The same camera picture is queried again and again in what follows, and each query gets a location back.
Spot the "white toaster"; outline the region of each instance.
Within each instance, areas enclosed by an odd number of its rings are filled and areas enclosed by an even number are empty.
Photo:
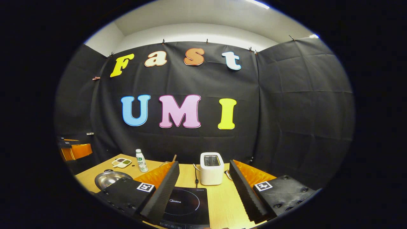
[[[219,153],[201,154],[201,184],[219,185],[222,183],[225,164]]]

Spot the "plastic bottle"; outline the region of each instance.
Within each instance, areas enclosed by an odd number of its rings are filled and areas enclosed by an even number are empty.
[[[144,159],[143,153],[140,149],[136,149],[136,158],[138,162],[138,167],[141,172],[148,172],[149,169],[147,168],[146,160]]]

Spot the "pink letter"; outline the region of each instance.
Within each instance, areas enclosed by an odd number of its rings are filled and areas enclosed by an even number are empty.
[[[198,128],[201,123],[198,121],[198,102],[201,100],[199,95],[188,95],[181,108],[178,106],[172,95],[163,95],[159,98],[162,102],[162,121],[160,127],[170,128],[173,124],[170,122],[170,115],[177,127],[185,116],[185,128]]]

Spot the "midea logo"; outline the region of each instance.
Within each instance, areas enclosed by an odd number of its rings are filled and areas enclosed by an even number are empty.
[[[177,203],[180,203],[181,201],[177,201],[177,200],[170,199],[170,202],[177,202]]]

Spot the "wooden table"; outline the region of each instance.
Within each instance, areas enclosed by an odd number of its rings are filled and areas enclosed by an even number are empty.
[[[116,158],[127,158],[132,160],[132,163],[126,168],[113,168],[112,161]],[[113,169],[114,171],[124,172],[131,177],[136,178],[143,173],[139,170],[137,159],[124,154],[119,154],[99,165],[96,165],[82,173],[76,175],[78,181],[89,191],[99,192],[99,188],[96,187],[94,179],[104,170]],[[162,162],[146,160],[149,171],[158,168]],[[225,170],[229,169],[229,163],[225,163]],[[200,172],[197,171],[198,180],[200,179]],[[192,164],[179,164],[179,177],[176,187],[190,187],[195,188],[195,168]],[[209,208],[209,220],[212,229],[222,229],[228,227],[229,229],[242,229],[253,228],[256,225],[254,222],[250,222],[237,193],[236,187],[232,180],[230,180],[226,174],[223,177],[223,181],[220,185],[205,186],[198,184],[198,188],[206,188],[208,193],[208,208]],[[157,228],[163,229],[163,227],[152,225]]]

